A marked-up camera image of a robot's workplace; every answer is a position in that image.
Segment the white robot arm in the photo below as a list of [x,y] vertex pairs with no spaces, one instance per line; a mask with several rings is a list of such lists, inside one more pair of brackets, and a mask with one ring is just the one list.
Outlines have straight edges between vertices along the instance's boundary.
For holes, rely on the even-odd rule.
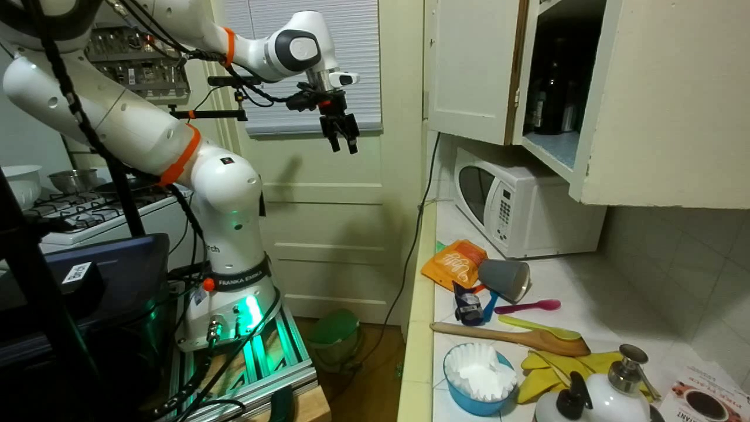
[[[261,175],[239,154],[208,140],[87,60],[84,47],[103,0],[0,0],[3,37],[17,47],[3,94],[50,129],[90,142],[124,165],[185,185],[201,205],[208,279],[192,291],[179,346],[233,344],[275,312],[276,289],[261,243]],[[331,142],[355,142],[345,86],[355,75],[335,60],[326,21],[294,14],[280,31],[248,39],[213,19],[208,0],[124,0],[141,7],[169,42],[244,67],[263,82],[304,75],[294,108],[315,108]]]

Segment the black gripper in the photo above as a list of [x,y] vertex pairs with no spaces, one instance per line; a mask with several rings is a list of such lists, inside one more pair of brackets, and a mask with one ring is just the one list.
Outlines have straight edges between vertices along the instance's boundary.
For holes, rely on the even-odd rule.
[[357,82],[358,82],[358,75],[348,71],[332,71],[326,75],[309,73],[307,80],[298,83],[298,90],[285,99],[285,108],[318,109],[321,133],[331,142],[331,149],[341,153],[341,142],[338,142],[338,129],[341,129],[341,133],[348,140],[348,149],[357,154],[358,123],[355,115],[345,115],[348,112],[345,89]]

